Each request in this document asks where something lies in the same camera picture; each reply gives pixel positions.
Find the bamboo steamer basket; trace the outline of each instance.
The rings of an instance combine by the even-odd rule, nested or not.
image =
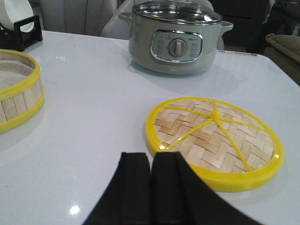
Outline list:
[[[159,104],[147,118],[146,138],[153,155],[179,151],[214,190],[258,188],[273,178],[284,158],[279,138],[261,119],[208,98]]]
[[[31,118],[44,99],[35,59],[21,52],[0,50],[0,133]]]

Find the yellow plastic rim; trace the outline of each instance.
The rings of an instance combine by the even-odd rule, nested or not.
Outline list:
[[[240,172],[240,173],[232,173],[232,172],[218,172],[214,170],[210,170],[207,168],[203,168],[192,163],[189,163],[191,168],[194,172],[209,185],[214,190],[222,190],[222,191],[245,191],[254,188],[258,188],[262,185],[268,183],[276,174],[277,170],[280,168],[283,158],[284,158],[284,151],[282,144],[277,137],[277,135],[271,130],[271,128],[263,122],[258,117],[254,116],[253,114],[238,108],[232,104],[209,99],[209,98],[201,98],[201,97],[181,97],[170,99],[168,101],[162,102],[161,104],[157,105],[153,110],[150,112],[147,121],[146,121],[146,139],[147,144],[149,147],[150,152],[155,155],[156,152],[165,152],[171,151],[170,149],[166,148],[162,145],[161,140],[159,139],[154,123],[157,116],[157,113],[162,108],[166,108],[169,104],[182,101],[182,100],[201,100],[201,101],[211,101],[214,103],[220,103],[223,105],[227,105],[232,107],[233,109],[240,110],[241,112],[247,114],[252,119],[256,120],[260,123],[266,133],[268,133],[273,141],[274,151],[270,161],[263,166],[262,168],[250,170],[248,172]],[[216,116],[213,112],[210,115],[212,120],[218,120],[218,116]]]
[[[25,79],[21,80],[20,82],[17,82],[9,87],[0,89],[0,101],[2,101],[4,99],[11,98],[19,93],[22,93],[23,91],[32,87],[40,78],[41,69],[40,69],[39,64],[36,62],[36,60],[33,57],[31,57],[27,54],[24,54],[22,52],[0,49],[0,53],[12,55],[12,57],[18,56],[20,58],[25,58],[25,59],[27,59],[29,64],[34,65],[34,69],[28,77],[26,77]],[[28,119],[30,119],[34,114],[36,114],[40,110],[40,108],[43,106],[44,101],[45,101],[45,90],[43,89],[40,99],[34,104],[34,106],[32,106],[26,112],[14,117],[10,120],[7,120],[3,123],[0,123],[0,133],[8,131],[8,130],[24,123]]]

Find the glass lid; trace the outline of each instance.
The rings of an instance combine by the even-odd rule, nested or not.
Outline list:
[[[180,24],[216,24],[222,16],[190,0],[148,1],[132,7],[133,13]]]

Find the white table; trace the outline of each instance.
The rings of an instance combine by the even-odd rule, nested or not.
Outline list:
[[[163,75],[132,62],[127,41],[47,31],[43,38],[25,52],[41,66],[45,104],[0,134],[1,225],[80,225],[122,151],[146,152],[151,161],[144,137],[150,110],[184,96],[232,103],[277,133],[285,159],[275,178],[218,194],[266,225],[299,224],[300,88],[272,61],[218,52],[204,73]]]

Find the white chair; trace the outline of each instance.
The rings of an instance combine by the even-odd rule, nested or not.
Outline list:
[[[40,0],[45,30],[100,36],[118,0]]]
[[[103,28],[101,36],[105,38],[128,40],[130,28],[126,22],[118,18],[118,14],[122,12],[131,12],[131,8],[134,4],[140,4],[146,1],[148,0],[125,0],[116,11],[116,13],[112,16],[110,21]],[[213,7],[208,0],[193,0],[193,2],[196,2],[213,10]],[[222,37],[219,38],[217,48],[220,50],[224,49]]]

